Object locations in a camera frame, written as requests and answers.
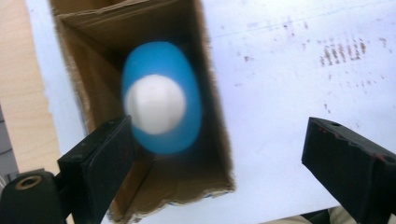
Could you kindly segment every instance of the blurred object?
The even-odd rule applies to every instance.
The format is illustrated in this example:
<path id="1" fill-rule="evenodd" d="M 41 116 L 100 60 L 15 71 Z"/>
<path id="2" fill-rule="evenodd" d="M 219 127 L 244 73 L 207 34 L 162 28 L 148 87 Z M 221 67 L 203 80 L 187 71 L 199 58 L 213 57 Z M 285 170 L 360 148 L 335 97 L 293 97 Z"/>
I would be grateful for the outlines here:
<path id="1" fill-rule="evenodd" d="M 327 209 L 301 215 L 312 224 L 331 224 Z"/>
<path id="2" fill-rule="evenodd" d="M 169 42 L 149 42 L 134 49 L 121 82 L 125 114 L 147 150 L 173 154 L 190 147 L 202 121 L 197 76 L 183 52 Z"/>
<path id="3" fill-rule="evenodd" d="M 396 155 L 339 123 L 310 118 L 303 164 L 358 223 L 396 212 Z"/>
<path id="4" fill-rule="evenodd" d="M 4 189 L 0 223 L 100 223 L 134 163 L 130 117 L 111 120 L 58 160 L 54 176 L 33 171 Z"/>
<path id="5" fill-rule="evenodd" d="M 0 197 L 4 186 L 10 181 L 7 175 L 17 173 L 18 166 L 12 151 L 11 142 L 6 127 L 6 121 L 0 106 Z"/>

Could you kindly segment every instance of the wooden surface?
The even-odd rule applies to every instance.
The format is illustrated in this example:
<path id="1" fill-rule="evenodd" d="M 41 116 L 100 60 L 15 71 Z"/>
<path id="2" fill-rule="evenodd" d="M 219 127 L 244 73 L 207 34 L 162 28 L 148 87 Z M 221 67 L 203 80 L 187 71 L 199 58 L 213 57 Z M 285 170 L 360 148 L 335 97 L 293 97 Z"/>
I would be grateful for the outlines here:
<path id="1" fill-rule="evenodd" d="M 0 103 L 20 172 L 58 172 L 58 141 L 22 0 L 0 1 Z"/>

